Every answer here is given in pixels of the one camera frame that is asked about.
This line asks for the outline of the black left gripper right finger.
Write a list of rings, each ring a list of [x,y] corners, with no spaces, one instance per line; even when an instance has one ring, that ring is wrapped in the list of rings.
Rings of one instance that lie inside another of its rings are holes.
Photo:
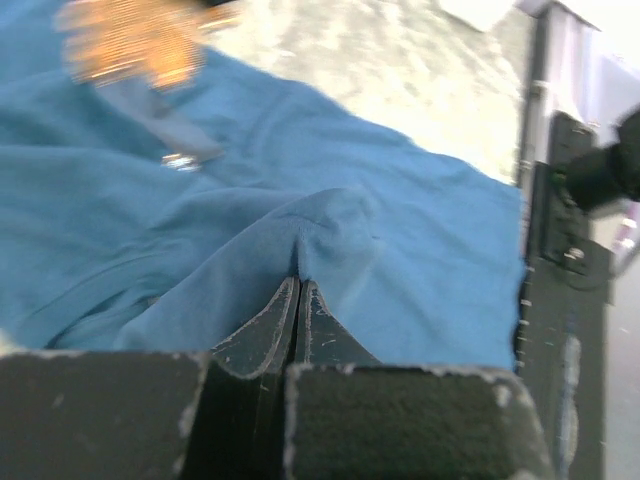
[[[286,479],[551,479],[531,395],[502,369],[379,363],[303,285],[284,390]]]

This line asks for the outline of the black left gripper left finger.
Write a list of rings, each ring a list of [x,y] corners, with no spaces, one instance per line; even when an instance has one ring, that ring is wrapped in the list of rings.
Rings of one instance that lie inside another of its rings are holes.
[[[274,478],[299,294],[208,352],[3,354],[2,477]]]

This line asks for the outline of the blue t-shirt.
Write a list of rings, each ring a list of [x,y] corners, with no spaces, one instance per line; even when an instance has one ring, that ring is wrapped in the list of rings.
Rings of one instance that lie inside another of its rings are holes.
[[[1,5],[1,331],[205,350],[289,276],[389,363],[510,369],[518,189],[217,52],[189,88],[78,84],[56,1]]]

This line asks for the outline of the red maple leaf brooch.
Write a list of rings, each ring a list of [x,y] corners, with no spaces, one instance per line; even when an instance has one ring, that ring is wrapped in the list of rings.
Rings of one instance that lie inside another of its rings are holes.
[[[141,78],[169,89],[193,79],[210,33],[238,18],[237,1],[67,1],[56,27],[75,80],[102,86]]]

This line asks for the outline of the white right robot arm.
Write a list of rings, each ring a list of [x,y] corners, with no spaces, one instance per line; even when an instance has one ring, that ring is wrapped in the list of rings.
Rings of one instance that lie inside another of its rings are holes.
[[[639,201],[639,107],[616,127],[617,140],[591,147],[553,170],[552,184],[583,212]]]

